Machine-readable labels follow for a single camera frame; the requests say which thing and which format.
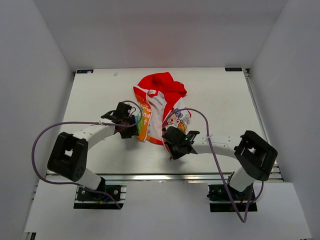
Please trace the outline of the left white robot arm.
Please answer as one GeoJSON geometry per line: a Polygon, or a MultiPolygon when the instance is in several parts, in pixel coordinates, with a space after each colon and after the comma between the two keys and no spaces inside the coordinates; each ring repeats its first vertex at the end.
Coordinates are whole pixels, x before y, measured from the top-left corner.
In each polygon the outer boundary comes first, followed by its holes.
{"type": "Polygon", "coordinates": [[[138,136],[142,120],[141,107],[123,101],[118,103],[116,109],[103,114],[97,123],[90,123],[89,127],[78,132],[61,132],[50,154],[48,170],[87,188],[94,199],[103,198],[106,181],[87,168],[88,151],[117,133],[123,139],[138,136]]]}

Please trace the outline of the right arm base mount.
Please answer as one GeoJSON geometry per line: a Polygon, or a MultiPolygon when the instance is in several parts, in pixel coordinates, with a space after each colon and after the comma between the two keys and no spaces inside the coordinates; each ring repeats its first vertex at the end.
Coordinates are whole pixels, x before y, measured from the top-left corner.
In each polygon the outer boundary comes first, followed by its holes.
{"type": "MultiPolygon", "coordinates": [[[[230,201],[230,198],[226,192],[225,186],[222,183],[207,184],[208,193],[206,195],[209,201],[209,209],[211,213],[235,213],[235,209],[230,201]]],[[[250,202],[248,206],[248,212],[257,212],[258,207],[254,202],[256,199],[255,191],[251,186],[245,188],[243,192],[238,192],[233,188],[229,188],[231,197],[240,213],[246,211],[247,202],[250,202]]]]}

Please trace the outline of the colourful children's zip jacket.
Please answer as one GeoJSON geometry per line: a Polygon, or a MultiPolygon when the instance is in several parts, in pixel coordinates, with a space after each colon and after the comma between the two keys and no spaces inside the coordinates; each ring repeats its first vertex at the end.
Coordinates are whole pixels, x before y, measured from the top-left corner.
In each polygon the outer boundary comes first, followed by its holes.
{"type": "Polygon", "coordinates": [[[183,83],[175,81],[169,72],[147,75],[133,87],[137,102],[142,108],[142,120],[138,124],[138,141],[163,145],[163,128],[176,127],[188,131],[191,113],[186,110],[184,97],[187,90],[183,83]]]}

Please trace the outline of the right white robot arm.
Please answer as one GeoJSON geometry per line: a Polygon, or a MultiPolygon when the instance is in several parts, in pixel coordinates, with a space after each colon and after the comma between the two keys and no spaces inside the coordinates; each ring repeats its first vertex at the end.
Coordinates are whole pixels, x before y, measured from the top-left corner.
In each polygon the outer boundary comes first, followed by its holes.
{"type": "Polygon", "coordinates": [[[211,154],[212,150],[216,155],[238,160],[240,168],[225,187],[226,195],[233,200],[242,196],[253,182],[267,181],[278,157],[278,151],[252,130],[241,136],[207,136],[193,130],[183,133],[170,126],[162,138],[174,160],[188,154],[211,154]]]}

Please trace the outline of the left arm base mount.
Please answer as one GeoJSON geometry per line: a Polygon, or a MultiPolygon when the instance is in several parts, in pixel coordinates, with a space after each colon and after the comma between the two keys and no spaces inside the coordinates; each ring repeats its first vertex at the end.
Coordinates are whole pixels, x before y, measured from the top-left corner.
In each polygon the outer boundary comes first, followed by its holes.
{"type": "Polygon", "coordinates": [[[73,208],[76,210],[121,210],[127,193],[126,182],[106,181],[102,193],[76,189],[73,208]]]}

